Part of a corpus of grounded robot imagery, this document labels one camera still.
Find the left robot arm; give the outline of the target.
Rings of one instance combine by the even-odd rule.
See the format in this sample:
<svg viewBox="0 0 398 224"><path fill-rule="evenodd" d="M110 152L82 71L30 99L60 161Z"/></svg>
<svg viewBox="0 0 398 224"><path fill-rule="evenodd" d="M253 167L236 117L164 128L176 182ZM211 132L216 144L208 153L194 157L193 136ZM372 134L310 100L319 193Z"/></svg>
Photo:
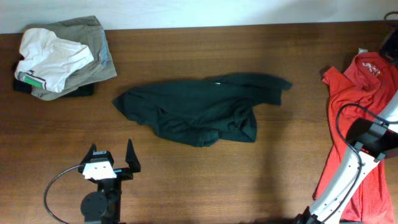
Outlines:
<svg viewBox="0 0 398 224"><path fill-rule="evenodd" d="M141 171L141 165L131 140L127 142L127 167L115 169L109 151L98 151L92 144L80 162L79 173L96 184L97 189L84 197L80 210L85 223L118 224L121 220L122 182L132 180Z"/></svg>

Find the black folded garment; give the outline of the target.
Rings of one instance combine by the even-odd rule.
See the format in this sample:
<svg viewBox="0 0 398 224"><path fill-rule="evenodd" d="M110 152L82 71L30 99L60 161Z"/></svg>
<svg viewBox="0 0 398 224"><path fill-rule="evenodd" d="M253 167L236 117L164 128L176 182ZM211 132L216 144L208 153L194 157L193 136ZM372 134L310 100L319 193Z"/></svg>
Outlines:
<svg viewBox="0 0 398 224"><path fill-rule="evenodd" d="M30 84L24 83L22 81L13 80L12 89L14 91L28 93L31 94L32 86ZM74 97L81 97L81 96L91 96L95 92L95 84L88 84L84 86L78 87L76 90L63 95L62 98L74 98Z"/></svg>

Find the dark green t-shirt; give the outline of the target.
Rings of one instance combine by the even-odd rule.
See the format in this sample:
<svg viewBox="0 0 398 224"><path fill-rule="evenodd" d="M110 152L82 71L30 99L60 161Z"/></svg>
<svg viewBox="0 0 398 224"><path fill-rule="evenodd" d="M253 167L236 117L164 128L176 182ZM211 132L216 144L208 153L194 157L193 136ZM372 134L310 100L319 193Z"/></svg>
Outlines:
<svg viewBox="0 0 398 224"><path fill-rule="evenodd" d="M264 73L231 73L137 86L115 98L113 105L160 138L208 147L220 139L255 142L253 108L280 105L283 91L291 87L291 82Z"/></svg>

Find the white folded shirt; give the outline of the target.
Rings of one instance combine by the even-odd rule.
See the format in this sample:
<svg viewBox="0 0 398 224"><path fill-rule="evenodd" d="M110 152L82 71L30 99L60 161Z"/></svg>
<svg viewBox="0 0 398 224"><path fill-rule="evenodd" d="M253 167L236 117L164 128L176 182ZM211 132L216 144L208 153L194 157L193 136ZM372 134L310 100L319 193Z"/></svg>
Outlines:
<svg viewBox="0 0 398 224"><path fill-rule="evenodd" d="M87 45L61 39L43 28L24 32L19 53L24 59L17 64L15 78L55 93L63 91L73 72L94 60Z"/></svg>

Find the khaki folded garment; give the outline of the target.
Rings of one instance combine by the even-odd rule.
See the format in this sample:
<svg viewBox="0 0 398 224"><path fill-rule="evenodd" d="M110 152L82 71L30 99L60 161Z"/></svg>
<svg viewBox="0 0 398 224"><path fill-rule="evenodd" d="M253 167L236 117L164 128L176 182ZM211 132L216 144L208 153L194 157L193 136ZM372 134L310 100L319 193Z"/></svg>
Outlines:
<svg viewBox="0 0 398 224"><path fill-rule="evenodd" d="M66 79L65 89L60 93L33 87L31 92L33 96L51 101L61 98L80 86L95 84L117 76L105 31L95 16L78 17L52 24L30 24L28 28L45 28L55 32L61 39L87 45L94 57L92 62Z"/></svg>

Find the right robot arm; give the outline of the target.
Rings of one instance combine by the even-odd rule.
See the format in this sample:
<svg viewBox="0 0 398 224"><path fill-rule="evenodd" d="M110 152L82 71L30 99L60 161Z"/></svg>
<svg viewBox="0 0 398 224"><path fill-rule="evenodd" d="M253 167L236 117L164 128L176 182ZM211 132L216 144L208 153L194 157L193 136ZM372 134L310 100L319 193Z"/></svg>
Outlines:
<svg viewBox="0 0 398 224"><path fill-rule="evenodd" d="M384 161L397 155L397 32L323 74L333 147L315 201L295 223L394 223Z"/></svg>

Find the red t-shirt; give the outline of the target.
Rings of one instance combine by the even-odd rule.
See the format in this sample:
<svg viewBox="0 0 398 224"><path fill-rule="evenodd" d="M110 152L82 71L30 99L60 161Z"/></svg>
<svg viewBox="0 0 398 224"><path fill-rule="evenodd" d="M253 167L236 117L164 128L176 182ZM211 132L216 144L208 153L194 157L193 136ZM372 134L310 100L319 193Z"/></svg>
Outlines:
<svg viewBox="0 0 398 224"><path fill-rule="evenodd" d="M344 73L335 67L327 70L323 74L323 82L329 86L330 92L328 120L333 145L315 190L315 199L326 189L343 159L346 144L339 133L346 134L358 118L372 119L355 104L379 114L397 91L397 69L378 53L363 52L354 57ZM396 222L384 162L380 162L363 180L342 213L342 219L372 224Z"/></svg>

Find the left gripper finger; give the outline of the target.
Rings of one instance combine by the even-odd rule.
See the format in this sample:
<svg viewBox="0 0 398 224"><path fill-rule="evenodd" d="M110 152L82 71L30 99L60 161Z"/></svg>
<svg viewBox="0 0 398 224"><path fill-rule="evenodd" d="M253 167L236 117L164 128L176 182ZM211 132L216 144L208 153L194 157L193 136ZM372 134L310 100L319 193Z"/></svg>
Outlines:
<svg viewBox="0 0 398 224"><path fill-rule="evenodd" d="M93 154L96 152L96 144L92 144L89 151L87 152L87 154L84 156L84 158L82 159L82 161L80 162L80 164L86 164L89 163L91 160L91 157L93 156Z"/></svg>
<svg viewBox="0 0 398 224"><path fill-rule="evenodd" d="M141 164L136 156L132 140L128 139L125 162L128 164L132 173L141 171Z"/></svg>

